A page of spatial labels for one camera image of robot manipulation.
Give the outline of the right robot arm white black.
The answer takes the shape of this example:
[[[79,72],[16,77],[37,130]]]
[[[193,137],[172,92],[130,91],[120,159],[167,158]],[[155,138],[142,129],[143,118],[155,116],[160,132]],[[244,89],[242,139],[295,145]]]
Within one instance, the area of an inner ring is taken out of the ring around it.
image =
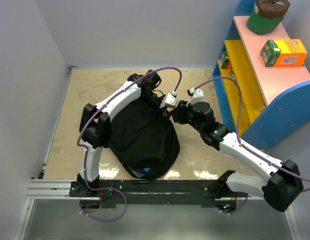
[[[243,193],[263,198],[273,209],[285,212],[302,193],[304,186],[294,161],[273,158],[242,140],[216,121],[209,103],[189,104],[181,100],[170,114],[174,122],[192,126],[206,145],[232,156],[257,174],[250,176],[227,170],[208,187],[217,199]]]

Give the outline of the black student backpack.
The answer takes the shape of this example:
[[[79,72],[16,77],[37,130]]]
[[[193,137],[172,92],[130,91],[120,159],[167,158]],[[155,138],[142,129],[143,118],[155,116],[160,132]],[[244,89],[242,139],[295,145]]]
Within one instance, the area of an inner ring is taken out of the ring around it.
[[[180,143],[169,117],[165,109],[148,107],[142,96],[112,120],[107,147],[132,177],[156,180],[175,163]]]

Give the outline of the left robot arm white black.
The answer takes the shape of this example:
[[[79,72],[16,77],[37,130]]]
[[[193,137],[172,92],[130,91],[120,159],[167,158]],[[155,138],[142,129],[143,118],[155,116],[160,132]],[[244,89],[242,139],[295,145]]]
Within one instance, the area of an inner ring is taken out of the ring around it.
[[[143,96],[153,96],[153,87],[161,81],[158,72],[166,67],[149,70],[144,75],[131,75],[124,84],[106,99],[96,104],[86,104],[82,111],[79,125],[79,136],[76,144],[83,147],[82,167],[76,181],[81,191],[87,196],[94,196],[98,191],[112,187],[99,187],[99,164],[102,151],[111,138],[111,123],[114,118],[130,103]]]

